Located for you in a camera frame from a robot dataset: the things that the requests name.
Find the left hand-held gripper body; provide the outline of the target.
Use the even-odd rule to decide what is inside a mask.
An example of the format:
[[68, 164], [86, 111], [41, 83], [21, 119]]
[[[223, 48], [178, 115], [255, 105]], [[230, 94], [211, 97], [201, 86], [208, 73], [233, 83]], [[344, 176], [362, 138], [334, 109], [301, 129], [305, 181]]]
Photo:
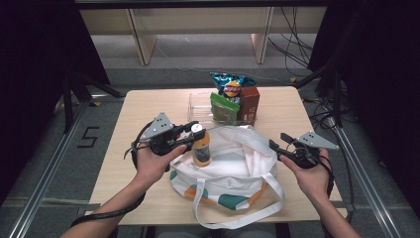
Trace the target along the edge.
[[139, 142], [148, 143], [155, 154], [163, 156], [177, 147], [176, 142], [182, 131], [182, 126], [172, 124], [165, 113], [160, 112], [142, 129]]

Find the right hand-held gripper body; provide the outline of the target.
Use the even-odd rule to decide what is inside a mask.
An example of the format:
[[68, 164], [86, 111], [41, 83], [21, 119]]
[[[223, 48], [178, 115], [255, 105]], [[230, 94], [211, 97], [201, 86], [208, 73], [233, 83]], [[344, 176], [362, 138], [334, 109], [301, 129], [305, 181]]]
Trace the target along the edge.
[[313, 131], [309, 131], [297, 138], [292, 139], [295, 151], [292, 153], [292, 161], [302, 169], [311, 169], [318, 164], [319, 149], [338, 150], [339, 146], [321, 137]]

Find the orange juice bottle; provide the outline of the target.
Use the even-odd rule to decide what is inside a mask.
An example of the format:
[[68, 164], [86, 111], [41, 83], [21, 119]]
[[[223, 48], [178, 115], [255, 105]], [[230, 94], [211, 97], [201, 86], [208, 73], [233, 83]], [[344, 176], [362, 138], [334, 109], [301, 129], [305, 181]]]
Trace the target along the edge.
[[206, 167], [210, 164], [210, 135], [201, 124], [193, 124], [191, 132], [194, 137], [194, 144], [192, 146], [192, 154], [194, 164], [197, 167]]

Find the clear plastic tray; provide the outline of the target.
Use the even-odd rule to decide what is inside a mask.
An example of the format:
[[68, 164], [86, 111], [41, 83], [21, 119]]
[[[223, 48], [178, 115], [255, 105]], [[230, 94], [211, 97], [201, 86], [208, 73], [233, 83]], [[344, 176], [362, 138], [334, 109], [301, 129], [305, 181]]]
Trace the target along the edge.
[[198, 121], [207, 128], [224, 126], [224, 125], [234, 125], [234, 126], [243, 125], [238, 120], [238, 115], [237, 115], [237, 120], [234, 122], [216, 121], [213, 118], [213, 113], [211, 111], [211, 103], [210, 103], [211, 93], [212, 92], [191, 93], [189, 95], [187, 120], [189, 122]]

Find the green snack packet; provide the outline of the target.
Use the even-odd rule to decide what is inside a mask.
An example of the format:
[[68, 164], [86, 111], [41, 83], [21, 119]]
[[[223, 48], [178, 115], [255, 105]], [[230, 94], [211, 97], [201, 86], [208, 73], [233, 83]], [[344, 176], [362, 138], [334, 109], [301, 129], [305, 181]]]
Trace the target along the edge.
[[212, 92], [210, 94], [211, 111], [216, 121], [234, 122], [240, 110], [240, 105], [222, 95]]

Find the white printed tote bag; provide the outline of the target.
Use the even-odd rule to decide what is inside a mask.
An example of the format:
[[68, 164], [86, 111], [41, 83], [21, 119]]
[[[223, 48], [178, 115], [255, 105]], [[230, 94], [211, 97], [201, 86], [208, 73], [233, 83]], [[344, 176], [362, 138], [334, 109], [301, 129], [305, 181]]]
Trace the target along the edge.
[[[192, 153], [170, 163], [174, 190], [193, 201], [196, 221], [208, 229], [238, 229], [280, 211], [285, 195], [277, 181], [277, 154], [268, 139], [248, 126], [222, 126], [208, 131], [210, 161], [201, 166]], [[248, 209], [271, 187], [278, 201], [232, 221], [207, 222], [199, 215], [199, 204], [217, 204], [233, 211]]]

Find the brown carton box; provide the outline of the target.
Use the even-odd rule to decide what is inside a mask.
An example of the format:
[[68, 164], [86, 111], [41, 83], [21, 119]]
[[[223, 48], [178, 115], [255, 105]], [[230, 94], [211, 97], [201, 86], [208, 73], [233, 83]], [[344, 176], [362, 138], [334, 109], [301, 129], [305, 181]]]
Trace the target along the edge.
[[260, 93], [256, 86], [243, 87], [240, 93], [238, 120], [243, 124], [253, 125], [257, 119]]

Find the blue potato chips bag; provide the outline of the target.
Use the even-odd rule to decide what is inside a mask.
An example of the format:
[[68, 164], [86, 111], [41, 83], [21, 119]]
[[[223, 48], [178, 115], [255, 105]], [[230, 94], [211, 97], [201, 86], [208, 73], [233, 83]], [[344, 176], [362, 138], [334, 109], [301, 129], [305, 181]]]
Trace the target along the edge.
[[240, 93], [244, 87], [256, 85], [253, 78], [245, 75], [211, 72], [210, 76], [218, 89], [218, 94], [236, 104], [241, 101]]

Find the person's right hand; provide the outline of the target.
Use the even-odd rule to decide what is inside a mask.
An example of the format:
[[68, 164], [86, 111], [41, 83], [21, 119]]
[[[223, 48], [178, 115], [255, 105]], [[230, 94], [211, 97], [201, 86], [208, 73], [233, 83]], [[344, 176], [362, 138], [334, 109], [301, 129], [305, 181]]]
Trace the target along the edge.
[[322, 165], [312, 169], [302, 169], [286, 156], [280, 156], [280, 160], [294, 173], [298, 186], [312, 203], [329, 200], [327, 194], [329, 174]]

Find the person's left hand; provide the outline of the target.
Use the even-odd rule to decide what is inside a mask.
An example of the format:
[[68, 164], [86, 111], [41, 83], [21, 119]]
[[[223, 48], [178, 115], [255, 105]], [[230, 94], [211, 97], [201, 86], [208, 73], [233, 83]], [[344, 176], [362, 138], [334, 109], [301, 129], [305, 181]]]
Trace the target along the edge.
[[177, 146], [168, 154], [159, 156], [155, 154], [148, 144], [141, 144], [137, 152], [137, 173], [134, 178], [135, 185], [140, 191], [146, 191], [155, 182], [161, 179], [166, 166], [179, 157], [186, 150], [185, 145]]

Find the black metal stand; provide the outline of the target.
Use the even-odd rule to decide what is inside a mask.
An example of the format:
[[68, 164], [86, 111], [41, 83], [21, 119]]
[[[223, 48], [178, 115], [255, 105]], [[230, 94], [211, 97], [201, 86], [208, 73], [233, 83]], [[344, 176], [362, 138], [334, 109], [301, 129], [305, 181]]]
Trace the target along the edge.
[[341, 75], [339, 73], [338, 64], [329, 60], [323, 66], [305, 76], [303, 79], [293, 84], [296, 89], [299, 89], [314, 79], [319, 78], [318, 85], [315, 89], [317, 96], [326, 96], [331, 93], [333, 96], [332, 115], [338, 127], [342, 127], [341, 121]]
[[95, 80], [80, 72], [69, 72], [62, 80], [62, 98], [65, 114], [65, 129], [67, 133], [73, 125], [73, 110], [72, 110], [72, 97], [74, 94], [81, 102], [87, 102], [92, 98], [87, 86], [93, 85], [94, 87], [116, 97], [123, 98], [125, 94], [112, 88], [110, 85]]

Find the person's lap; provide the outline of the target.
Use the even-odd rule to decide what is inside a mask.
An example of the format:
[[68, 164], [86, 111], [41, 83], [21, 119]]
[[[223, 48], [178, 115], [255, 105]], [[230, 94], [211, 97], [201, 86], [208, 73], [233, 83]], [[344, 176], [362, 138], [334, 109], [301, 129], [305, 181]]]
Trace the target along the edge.
[[202, 226], [158, 226], [155, 238], [276, 238], [273, 224], [253, 224], [239, 229], [210, 230]]

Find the beige office desk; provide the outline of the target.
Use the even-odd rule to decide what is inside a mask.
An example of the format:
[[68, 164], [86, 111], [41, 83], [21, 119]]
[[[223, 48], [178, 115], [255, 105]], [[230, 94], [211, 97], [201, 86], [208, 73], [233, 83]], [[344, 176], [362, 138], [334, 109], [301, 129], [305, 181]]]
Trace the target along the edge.
[[141, 65], [150, 63], [159, 35], [248, 34], [256, 61], [265, 58], [268, 36], [288, 34], [292, 24], [299, 34], [316, 34], [324, 7], [233, 7], [82, 10], [92, 35], [131, 35]]

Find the black curtain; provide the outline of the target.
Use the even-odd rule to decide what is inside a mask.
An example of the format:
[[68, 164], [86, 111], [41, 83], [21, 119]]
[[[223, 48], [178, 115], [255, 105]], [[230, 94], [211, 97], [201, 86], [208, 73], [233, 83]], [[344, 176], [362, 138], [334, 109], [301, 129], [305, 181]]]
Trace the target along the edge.
[[330, 58], [355, 13], [365, 11], [343, 80], [378, 154], [420, 216], [420, 0], [332, 0], [309, 68]]
[[74, 0], [0, 0], [0, 205], [32, 158], [69, 70], [109, 82]]

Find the aluminium floor rail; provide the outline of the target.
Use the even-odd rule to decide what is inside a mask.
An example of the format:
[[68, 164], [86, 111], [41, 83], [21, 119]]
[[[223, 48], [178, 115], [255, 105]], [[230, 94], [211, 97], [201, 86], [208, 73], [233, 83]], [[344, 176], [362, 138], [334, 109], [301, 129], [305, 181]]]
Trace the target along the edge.
[[62, 111], [53, 118], [35, 155], [26, 163], [2, 205], [4, 209], [13, 211], [10, 218], [11, 227], [7, 230], [5, 238], [25, 238], [27, 235], [87, 108], [86, 102], [71, 104], [74, 118], [67, 129], [61, 124], [56, 124], [56, 121], [64, 121]]
[[361, 160], [353, 148], [344, 129], [339, 127], [334, 119], [329, 119], [328, 123], [333, 127], [333, 131], [338, 137], [341, 148], [345, 151], [350, 167], [385, 237], [401, 238], [401, 233], [397, 228], [391, 213], [386, 208], [385, 203], [380, 197], [378, 191], [373, 186], [368, 173], [361, 163]]

